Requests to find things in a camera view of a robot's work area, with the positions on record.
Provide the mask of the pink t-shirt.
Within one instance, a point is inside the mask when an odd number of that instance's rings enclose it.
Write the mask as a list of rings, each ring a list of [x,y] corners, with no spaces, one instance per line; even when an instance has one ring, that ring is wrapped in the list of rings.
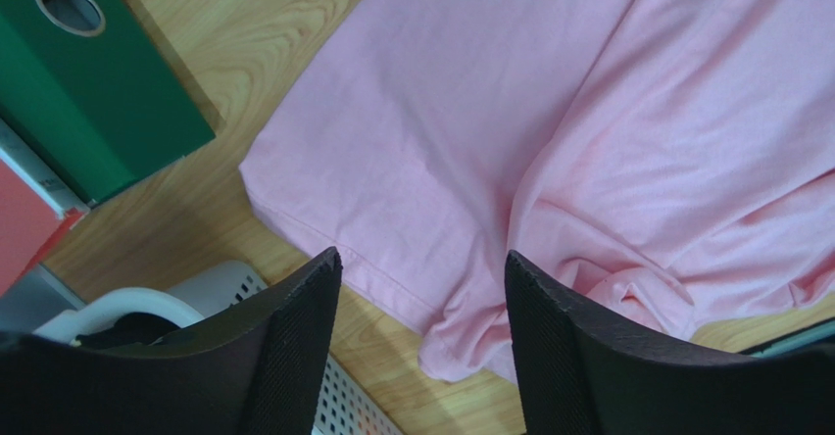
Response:
[[[363,0],[256,137],[256,216],[514,380],[504,267],[687,340],[834,290],[834,0]]]

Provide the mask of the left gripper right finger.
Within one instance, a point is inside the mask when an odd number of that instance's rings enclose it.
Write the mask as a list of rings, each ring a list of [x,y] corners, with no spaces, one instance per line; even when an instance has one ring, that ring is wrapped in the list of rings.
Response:
[[[757,358],[682,341],[576,293],[523,255],[505,266],[530,434],[830,434],[834,349]]]

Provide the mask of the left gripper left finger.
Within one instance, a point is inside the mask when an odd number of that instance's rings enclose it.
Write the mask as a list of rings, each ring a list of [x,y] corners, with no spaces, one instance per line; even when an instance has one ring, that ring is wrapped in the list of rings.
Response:
[[[328,248],[152,345],[1,336],[5,434],[309,434],[341,285]]]

